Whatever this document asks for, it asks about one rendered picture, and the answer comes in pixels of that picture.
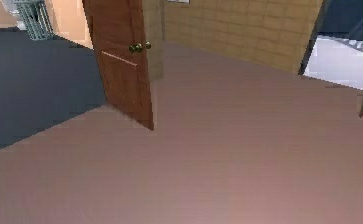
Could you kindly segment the brown wooden room door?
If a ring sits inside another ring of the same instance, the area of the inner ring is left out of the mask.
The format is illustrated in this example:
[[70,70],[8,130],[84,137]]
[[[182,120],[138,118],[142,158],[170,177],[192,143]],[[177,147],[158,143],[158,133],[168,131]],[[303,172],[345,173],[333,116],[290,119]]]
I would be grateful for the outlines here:
[[[107,102],[154,128],[142,0],[82,0]],[[141,43],[143,50],[129,47]]]

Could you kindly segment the grey-green slatted rack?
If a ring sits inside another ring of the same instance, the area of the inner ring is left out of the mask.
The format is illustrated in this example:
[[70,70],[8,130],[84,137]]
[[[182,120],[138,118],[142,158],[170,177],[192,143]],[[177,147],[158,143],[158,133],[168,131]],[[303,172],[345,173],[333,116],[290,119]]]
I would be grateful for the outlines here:
[[45,0],[14,0],[14,2],[31,40],[49,40],[54,36]]

